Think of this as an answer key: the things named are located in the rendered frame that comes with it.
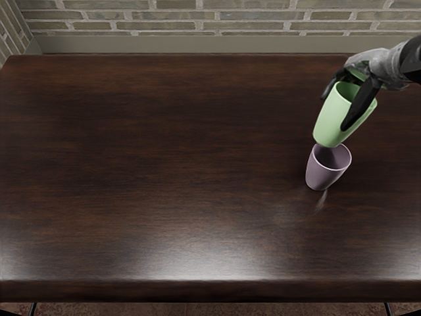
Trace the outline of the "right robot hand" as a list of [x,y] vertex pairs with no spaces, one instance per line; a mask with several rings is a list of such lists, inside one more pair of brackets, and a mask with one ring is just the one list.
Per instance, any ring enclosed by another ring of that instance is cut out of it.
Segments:
[[409,85],[410,80],[400,70],[400,56],[405,45],[403,42],[391,49],[377,48],[357,53],[332,76],[322,93],[322,100],[327,98],[336,82],[350,82],[355,78],[362,82],[341,123],[341,131],[348,130],[365,114],[381,88],[400,91]]

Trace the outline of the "light green cup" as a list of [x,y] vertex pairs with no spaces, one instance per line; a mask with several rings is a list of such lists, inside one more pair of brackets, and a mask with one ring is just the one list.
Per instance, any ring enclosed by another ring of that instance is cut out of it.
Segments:
[[332,85],[312,132],[316,143],[334,148],[344,142],[376,109],[381,87],[373,75],[361,85],[346,81]]

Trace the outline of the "mauve cup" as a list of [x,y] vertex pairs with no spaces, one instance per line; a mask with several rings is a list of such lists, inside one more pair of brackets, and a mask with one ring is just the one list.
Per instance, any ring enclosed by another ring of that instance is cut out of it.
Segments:
[[307,162],[305,182],[312,190],[326,190],[343,175],[351,162],[351,152],[345,145],[330,148],[315,144]]

